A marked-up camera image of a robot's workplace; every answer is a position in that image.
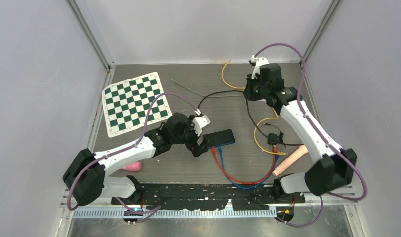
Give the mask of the green white chessboard mat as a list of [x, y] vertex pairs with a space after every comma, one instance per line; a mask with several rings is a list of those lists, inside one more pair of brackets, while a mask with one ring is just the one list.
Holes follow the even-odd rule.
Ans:
[[102, 106], [107, 136], [117, 137], [142, 128], [149, 107], [147, 124], [164, 121], [171, 116], [159, 75], [151, 72], [111, 84], [102, 91]]

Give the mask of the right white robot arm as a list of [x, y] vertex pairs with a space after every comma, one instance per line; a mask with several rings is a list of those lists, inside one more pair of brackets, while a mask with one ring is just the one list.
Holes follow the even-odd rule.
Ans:
[[265, 100], [297, 133], [313, 160], [306, 172], [278, 177], [273, 183], [273, 196], [278, 202], [287, 202], [293, 193], [310, 192], [320, 196], [351, 183], [352, 165], [357, 154], [344, 149], [329, 138], [307, 108], [295, 87], [286, 87], [281, 68], [264, 57], [250, 58], [254, 66], [247, 75], [244, 96], [248, 101]]

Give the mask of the black network switch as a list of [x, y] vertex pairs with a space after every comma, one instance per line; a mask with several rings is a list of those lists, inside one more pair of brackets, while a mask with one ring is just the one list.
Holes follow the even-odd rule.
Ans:
[[207, 140], [209, 148], [235, 143], [235, 138], [231, 129], [205, 134], [203, 139]]

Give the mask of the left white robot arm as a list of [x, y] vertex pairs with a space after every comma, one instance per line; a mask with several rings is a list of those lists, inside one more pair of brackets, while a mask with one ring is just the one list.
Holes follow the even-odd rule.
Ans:
[[69, 189], [68, 209], [89, 205], [98, 198], [125, 199], [138, 204], [143, 192], [136, 179], [111, 175], [126, 165], [168, 152], [176, 144], [185, 145], [194, 157], [202, 155], [209, 150], [208, 140], [198, 143], [198, 139], [209, 124], [206, 115], [175, 113], [160, 127], [144, 131], [132, 142], [101, 152], [88, 148], [79, 151], [62, 177]]

